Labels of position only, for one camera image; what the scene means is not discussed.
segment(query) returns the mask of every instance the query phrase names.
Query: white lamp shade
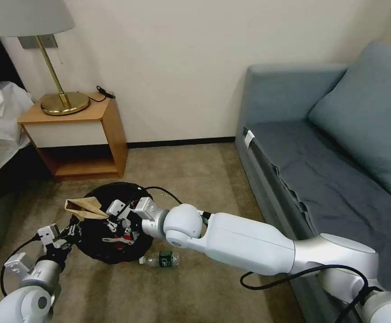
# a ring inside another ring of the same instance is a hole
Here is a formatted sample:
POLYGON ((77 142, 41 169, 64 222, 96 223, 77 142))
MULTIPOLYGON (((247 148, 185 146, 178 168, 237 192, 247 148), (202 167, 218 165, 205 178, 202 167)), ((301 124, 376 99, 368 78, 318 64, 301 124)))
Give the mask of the white lamp shade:
POLYGON ((0 36, 56 34, 74 28, 63 0, 0 0, 0 36))

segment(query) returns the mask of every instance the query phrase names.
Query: wooden nightstand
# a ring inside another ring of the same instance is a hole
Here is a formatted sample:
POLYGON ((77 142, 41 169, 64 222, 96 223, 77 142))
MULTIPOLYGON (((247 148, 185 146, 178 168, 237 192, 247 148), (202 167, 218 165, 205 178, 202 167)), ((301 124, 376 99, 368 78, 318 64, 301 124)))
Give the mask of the wooden nightstand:
MULTIPOLYGON (((100 93, 90 97, 101 100, 100 93)), ((43 96, 18 120, 59 181, 122 177, 127 144, 116 100, 105 99, 66 116, 41 111, 43 96)))

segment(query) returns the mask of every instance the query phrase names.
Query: carpet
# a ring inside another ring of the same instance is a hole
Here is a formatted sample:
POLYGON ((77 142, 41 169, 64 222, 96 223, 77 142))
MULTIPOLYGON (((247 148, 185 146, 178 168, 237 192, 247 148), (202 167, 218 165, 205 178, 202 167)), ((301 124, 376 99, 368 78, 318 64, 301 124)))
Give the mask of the carpet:
MULTIPOLYGON (((212 213, 226 212, 263 221, 233 144, 143 148, 129 151, 125 182, 162 186, 184 203, 212 213)), ((54 183, 32 182, 19 192, 10 229, 0 252, 6 256, 40 227, 67 225, 66 198, 83 197, 92 189, 116 180, 54 183)), ((174 200, 151 191, 157 205, 171 208, 174 200)), ((215 262, 204 254, 154 241, 147 253, 173 251, 180 256, 175 268, 151 268, 137 262, 106 265, 73 248, 61 274, 62 293, 53 323, 213 323, 303 322, 288 284, 267 291, 250 291, 239 284, 243 270, 215 262)), ((24 249, 32 258, 40 243, 24 249)), ((248 278, 253 285, 275 278, 248 278)), ((17 279, 6 274, 7 291, 17 279)))

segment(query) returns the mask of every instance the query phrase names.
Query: black trash bin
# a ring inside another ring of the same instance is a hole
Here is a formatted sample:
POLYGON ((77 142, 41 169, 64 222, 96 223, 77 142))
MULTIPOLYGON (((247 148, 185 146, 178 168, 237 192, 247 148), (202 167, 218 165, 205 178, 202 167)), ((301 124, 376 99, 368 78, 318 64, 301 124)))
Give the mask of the black trash bin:
MULTIPOLYGON (((114 200, 121 200, 125 204, 132 200, 131 207, 142 197, 152 196, 141 186, 133 183, 116 182, 102 185, 85 195, 94 196, 101 203, 101 211, 106 212, 114 200)), ((76 246, 91 258, 108 264, 131 262, 141 258, 152 245, 153 238, 141 230, 141 218, 134 212, 128 217, 131 229, 139 232, 134 244, 103 242, 102 238, 115 238, 114 233, 107 226, 107 220, 85 219, 79 223, 81 239, 76 246)))

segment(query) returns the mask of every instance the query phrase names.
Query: sofa cushion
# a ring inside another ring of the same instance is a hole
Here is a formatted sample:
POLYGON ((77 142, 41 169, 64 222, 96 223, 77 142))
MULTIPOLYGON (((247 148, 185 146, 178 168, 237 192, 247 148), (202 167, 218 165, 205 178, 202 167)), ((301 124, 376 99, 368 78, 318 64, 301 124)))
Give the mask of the sofa cushion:
POLYGON ((306 214, 314 234, 359 241, 379 252, 379 281, 391 290, 391 195, 308 121, 247 127, 306 214))
POLYGON ((391 192, 391 46, 371 42, 309 120, 391 192))

